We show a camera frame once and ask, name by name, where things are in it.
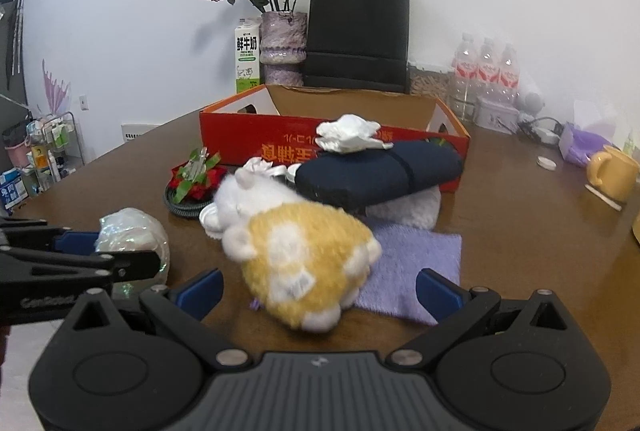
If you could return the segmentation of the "iridescent ball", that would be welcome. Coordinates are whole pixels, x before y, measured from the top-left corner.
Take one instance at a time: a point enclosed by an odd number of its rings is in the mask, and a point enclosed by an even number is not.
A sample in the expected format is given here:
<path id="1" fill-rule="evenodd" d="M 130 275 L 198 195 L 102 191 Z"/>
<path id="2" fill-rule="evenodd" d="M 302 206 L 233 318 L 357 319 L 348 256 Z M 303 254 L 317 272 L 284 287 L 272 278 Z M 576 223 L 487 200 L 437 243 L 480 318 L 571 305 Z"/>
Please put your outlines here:
<path id="1" fill-rule="evenodd" d="M 154 251 L 160 258 L 160 268 L 149 279 L 121 281 L 114 284 L 115 299 L 132 299 L 146 288 L 166 283 L 170 266 L 169 240 L 162 224 L 136 208 L 124 208 L 107 214 L 100 220 L 96 251 Z"/>

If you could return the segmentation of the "purple knitted cloth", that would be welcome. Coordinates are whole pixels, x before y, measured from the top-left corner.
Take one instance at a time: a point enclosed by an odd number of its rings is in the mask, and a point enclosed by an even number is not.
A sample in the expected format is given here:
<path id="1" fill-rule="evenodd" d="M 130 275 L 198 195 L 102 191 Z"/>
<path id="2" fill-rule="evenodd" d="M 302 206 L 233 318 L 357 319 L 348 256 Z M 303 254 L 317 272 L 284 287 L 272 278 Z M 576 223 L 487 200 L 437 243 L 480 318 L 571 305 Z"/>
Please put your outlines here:
<path id="1" fill-rule="evenodd" d="M 376 226 L 382 240 L 382 257 L 372 266 L 353 307 L 413 321 L 430 321 L 416 299 L 416 275 L 421 269 L 435 269 L 445 278 L 458 280 L 458 256 L 433 248 L 430 234 L 414 227 L 381 223 Z"/>

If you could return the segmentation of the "red green bow clip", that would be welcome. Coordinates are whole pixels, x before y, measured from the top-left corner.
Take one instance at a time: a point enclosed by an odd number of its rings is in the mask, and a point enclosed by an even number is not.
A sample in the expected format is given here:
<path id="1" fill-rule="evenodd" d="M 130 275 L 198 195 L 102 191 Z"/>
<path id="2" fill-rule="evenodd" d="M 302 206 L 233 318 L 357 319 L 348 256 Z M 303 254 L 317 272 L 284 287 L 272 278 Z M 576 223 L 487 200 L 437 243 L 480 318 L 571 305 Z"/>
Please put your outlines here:
<path id="1" fill-rule="evenodd" d="M 220 152 L 210 152 L 206 147 L 193 149 L 188 160 L 171 170 L 168 199 L 173 204 L 208 201 L 227 174 Z"/>

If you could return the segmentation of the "yellow white plush toy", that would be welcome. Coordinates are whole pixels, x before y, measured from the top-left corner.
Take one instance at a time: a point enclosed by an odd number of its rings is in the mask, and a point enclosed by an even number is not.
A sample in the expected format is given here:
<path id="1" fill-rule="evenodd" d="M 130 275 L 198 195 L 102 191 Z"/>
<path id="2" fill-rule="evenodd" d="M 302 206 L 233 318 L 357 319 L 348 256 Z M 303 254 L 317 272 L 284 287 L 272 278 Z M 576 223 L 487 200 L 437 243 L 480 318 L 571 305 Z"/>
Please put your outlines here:
<path id="1" fill-rule="evenodd" d="M 269 176 L 236 170 L 220 183 L 214 206 L 206 229 L 220 237 L 253 297 L 295 330 L 333 329 L 382 257 L 381 243 L 356 217 Z"/>

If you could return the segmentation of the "navy blue pouch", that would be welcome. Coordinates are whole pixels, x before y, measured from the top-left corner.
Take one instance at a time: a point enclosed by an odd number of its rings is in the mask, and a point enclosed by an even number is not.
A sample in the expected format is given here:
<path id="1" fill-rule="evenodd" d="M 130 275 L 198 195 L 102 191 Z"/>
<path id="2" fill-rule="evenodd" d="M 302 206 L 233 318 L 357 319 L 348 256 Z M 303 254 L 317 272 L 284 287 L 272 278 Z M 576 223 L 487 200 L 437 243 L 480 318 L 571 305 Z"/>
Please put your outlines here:
<path id="1" fill-rule="evenodd" d="M 357 211 L 452 182 L 462 171 L 463 159 L 454 148 L 403 140 L 390 149 L 325 152 L 298 168 L 295 186 L 311 201 Z"/>

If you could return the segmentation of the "white tissue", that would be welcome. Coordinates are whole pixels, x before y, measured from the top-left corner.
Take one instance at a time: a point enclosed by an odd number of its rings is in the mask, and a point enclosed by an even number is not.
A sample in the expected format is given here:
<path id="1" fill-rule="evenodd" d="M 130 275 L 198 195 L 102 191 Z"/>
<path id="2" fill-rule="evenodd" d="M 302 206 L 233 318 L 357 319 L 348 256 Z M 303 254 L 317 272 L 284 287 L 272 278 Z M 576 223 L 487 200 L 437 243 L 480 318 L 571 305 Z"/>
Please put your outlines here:
<path id="1" fill-rule="evenodd" d="M 332 154 L 353 154 L 368 149 L 389 150 L 394 144 L 376 137 L 381 125 L 356 114 L 343 114 L 335 121 L 322 122 L 316 128 L 314 143 Z"/>

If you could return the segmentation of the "cotton pad plastic container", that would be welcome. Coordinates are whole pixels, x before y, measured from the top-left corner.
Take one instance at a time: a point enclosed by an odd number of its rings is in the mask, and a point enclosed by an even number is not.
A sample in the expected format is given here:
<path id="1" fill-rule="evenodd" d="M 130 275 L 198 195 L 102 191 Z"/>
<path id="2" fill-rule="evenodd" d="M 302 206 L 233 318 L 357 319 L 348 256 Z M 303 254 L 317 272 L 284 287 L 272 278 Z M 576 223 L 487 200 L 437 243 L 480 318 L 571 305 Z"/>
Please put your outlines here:
<path id="1" fill-rule="evenodd" d="M 367 217 L 431 231 L 435 228 L 442 203 L 439 187 L 422 189 L 413 194 L 367 206 Z"/>

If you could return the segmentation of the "small white lid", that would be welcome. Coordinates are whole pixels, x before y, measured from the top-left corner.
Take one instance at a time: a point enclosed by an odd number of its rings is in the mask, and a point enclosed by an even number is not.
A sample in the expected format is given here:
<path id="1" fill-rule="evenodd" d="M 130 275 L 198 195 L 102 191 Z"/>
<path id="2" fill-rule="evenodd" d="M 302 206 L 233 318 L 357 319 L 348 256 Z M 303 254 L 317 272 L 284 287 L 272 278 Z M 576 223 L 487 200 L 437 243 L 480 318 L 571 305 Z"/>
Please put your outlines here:
<path id="1" fill-rule="evenodd" d="M 537 158 L 537 164 L 542 169 L 545 169 L 545 170 L 548 170 L 548 171 L 554 171 L 556 169 L 556 163 L 553 160 L 548 159 L 546 157 L 539 156 Z"/>

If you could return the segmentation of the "white tin box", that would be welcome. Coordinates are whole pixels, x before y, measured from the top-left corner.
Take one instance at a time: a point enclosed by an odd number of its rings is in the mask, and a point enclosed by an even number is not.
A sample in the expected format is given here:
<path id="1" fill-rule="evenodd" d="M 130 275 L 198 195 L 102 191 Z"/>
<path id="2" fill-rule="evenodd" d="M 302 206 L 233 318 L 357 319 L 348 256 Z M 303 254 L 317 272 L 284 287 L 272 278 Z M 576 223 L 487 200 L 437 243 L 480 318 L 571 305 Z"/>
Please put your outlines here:
<path id="1" fill-rule="evenodd" d="M 485 130 L 516 134 L 518 133 L 519 115 L 518 110 L 511 105 L 479 97 L 474 108 L 473 122 Z"/>

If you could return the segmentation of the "purple tissue pack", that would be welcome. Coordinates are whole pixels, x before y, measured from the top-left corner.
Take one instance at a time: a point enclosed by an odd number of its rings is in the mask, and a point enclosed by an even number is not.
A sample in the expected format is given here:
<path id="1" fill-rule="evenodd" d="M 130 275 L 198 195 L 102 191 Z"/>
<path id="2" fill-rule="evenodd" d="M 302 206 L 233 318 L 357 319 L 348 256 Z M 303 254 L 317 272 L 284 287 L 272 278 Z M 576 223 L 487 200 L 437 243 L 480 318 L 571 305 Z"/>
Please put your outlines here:
<path id="1" fill-rule="evenodd" d="M 581 130 L 567 122 L 560 136 L 559 151 L 564 161 L 585 168 L 591 157 L 609 143 L 601 135 Z"/>

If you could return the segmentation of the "red cardboard box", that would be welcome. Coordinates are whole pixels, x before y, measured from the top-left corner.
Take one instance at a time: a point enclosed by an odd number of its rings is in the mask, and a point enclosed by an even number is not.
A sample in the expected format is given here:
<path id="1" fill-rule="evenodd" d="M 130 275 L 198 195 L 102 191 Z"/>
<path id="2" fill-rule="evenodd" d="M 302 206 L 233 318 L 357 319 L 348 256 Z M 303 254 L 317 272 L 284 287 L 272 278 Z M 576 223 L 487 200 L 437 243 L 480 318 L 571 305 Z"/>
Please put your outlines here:
<path id="1" fill-rule="evenodd" d="M 423 189 L 458 189 L 465 127 L 439 99 L 261 85 L 200 112 L 202 142 L 225 165 L 296 165 L 314 201 L 358 209 Z"/>

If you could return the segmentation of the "yellow mug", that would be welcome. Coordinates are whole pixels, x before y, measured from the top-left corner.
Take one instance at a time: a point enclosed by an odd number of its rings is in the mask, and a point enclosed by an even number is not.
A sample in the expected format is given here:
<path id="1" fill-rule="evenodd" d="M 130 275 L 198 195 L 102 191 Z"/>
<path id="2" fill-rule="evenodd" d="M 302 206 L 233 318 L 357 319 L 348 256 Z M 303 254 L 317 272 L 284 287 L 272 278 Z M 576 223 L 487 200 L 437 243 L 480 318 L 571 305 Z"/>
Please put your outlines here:
<path id="1" fill-rule="evenodd" d="M 593 154 L 586 168 L 588 183 L 601 194 L 626 203 L 639 176 L 639 162 L 611 146 Z"/>

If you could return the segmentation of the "white round speaker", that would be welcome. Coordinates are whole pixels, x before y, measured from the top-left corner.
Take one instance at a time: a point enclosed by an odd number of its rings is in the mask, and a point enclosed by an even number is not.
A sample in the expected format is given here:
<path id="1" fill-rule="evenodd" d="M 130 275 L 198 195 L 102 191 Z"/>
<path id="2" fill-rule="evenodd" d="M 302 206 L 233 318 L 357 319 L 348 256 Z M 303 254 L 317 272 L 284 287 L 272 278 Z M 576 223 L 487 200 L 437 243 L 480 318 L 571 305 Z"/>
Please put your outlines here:
<path id="1" fill-rule="evenodd" d="M 515 107 L 521 112 L 536 117 L 544 109 L 544 94 L 534 79 L 526 71 L 520 74 L 518 94 L 515 97 Z"/>

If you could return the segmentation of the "water bottle right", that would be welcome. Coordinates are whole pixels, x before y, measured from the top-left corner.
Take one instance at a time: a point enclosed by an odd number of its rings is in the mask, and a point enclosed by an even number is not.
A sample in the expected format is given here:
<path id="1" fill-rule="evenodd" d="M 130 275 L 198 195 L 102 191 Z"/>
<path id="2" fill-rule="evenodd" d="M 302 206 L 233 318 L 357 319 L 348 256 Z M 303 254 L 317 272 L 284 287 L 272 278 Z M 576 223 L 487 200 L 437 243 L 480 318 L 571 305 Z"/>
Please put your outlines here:
<path id="1" fill-rule="evenodd" d="M 513 104 L 515 96 L 518 94 L 518 84 L 520 84 L 518 55 L 512 44 L 506 44 L 499 64 L 498 92 L 500 102 Z"/>

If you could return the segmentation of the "water bottle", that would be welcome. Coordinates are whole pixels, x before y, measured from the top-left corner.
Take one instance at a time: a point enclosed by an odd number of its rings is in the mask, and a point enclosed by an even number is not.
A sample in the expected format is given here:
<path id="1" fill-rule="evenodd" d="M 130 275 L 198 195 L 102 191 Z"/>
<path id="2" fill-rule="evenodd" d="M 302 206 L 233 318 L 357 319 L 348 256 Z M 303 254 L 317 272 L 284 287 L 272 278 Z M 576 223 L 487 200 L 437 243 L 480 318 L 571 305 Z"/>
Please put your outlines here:
<path id="1" fill-rule="evenodd" d="M 518 55 L 512 44 L 506 44 L 499 64 L 498 92 L 500 102 L 513 104 L 515 96 L 518 94 L 518 84 L 520 84 Z"/>
<path id="2" fill-rule="evenodd" d="M 478 91 L 480 91 L 486 99 L 493 99 L 495 97 L 498 78 L 499 67 L 496 59 L 495 42 L 491 38 L 486 38 L 480 47 L 476 64 Z"/>
<path id="3" fill-rule="evenodd" d="M 477 101 L 477 52 L 472 34 L 463 33 L 454 52 L 452 73 L 448 88 L 449 108 L 461 121 L 473 119 Z"/>

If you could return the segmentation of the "clear seed container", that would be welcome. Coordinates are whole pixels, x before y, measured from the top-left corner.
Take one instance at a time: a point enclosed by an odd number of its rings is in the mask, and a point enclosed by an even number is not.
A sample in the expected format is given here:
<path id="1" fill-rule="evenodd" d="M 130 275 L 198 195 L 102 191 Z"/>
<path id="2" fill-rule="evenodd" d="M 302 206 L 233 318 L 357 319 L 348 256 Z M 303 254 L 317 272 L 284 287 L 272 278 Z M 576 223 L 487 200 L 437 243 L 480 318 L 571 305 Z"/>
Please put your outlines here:
<path id="1" fill-rule="evenodd" d="M 451 69 L 422 62 L 409 62 L 409 94 L 446 100 Z"/>

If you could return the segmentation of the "water bottle left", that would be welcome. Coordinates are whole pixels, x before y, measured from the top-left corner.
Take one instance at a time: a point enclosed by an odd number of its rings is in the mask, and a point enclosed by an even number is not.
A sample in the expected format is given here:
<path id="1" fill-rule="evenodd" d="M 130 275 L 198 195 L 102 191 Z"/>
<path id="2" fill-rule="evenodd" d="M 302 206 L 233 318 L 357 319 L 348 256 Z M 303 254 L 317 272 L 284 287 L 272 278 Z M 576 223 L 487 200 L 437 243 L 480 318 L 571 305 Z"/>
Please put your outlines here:
<path id="1" fill-rule="evenodd" d="M 454 52 L 452 73 L 448 88 L 449 108 L 461 121 L 473 119 L 477 101 L 477 52 L 472 34 L 463 33 Z"/>

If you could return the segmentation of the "water bottle middle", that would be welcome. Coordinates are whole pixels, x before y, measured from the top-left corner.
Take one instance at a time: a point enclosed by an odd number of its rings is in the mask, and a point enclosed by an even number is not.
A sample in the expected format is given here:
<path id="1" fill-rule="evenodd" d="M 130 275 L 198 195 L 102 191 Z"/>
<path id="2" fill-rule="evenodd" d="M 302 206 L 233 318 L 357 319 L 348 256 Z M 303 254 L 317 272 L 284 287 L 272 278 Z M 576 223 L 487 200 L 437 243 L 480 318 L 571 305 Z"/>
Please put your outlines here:
<path id="1" fill-rule="evenodd" d="M 486 38 L 480 47 L 476 64 L 478 91 L 480 91 L 486 99 L 493 99 L 495 97 L 498 78 L 499 67 L 496 59 L 495 42 L 491 38 Z"/>

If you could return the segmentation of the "milk carton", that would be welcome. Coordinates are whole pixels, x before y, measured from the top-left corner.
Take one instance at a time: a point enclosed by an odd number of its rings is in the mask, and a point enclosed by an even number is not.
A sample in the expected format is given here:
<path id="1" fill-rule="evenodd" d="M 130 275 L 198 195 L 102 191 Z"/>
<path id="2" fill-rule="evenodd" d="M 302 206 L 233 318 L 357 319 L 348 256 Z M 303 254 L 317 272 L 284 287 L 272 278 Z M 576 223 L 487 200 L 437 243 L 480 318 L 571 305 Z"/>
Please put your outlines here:
<path id="1" fill-rule="evenodd" d="M 260 84 L 260 19 L 241 18 L 234 39 L 235 88 L 242 93 Z"/>

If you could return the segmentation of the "purple ceramic vase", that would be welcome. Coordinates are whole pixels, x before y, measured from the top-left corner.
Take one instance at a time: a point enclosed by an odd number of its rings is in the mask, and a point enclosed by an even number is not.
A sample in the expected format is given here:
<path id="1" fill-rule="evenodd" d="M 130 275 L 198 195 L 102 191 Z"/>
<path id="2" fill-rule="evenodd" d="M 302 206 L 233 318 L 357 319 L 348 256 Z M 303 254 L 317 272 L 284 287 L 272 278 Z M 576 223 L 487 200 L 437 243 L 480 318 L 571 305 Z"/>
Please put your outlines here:
<path id="1" fill-rule="evenodd" d="M 260 24 L 260 64 L 267 85 L 302 86 L 307 57 L 307 14 L 267 12 Z"/>

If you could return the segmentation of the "black paper bag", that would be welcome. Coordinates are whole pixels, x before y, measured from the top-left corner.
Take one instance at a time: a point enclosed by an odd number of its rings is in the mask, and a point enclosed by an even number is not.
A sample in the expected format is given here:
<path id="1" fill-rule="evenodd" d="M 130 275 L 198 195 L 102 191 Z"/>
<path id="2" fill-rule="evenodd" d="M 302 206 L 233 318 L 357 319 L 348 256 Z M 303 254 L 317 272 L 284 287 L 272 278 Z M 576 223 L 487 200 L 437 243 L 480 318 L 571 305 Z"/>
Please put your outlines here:
<path id="1" fill-rule="evenodd" d="M 405 94 L 410 0 L 310 0 L 308 87 Z"/>

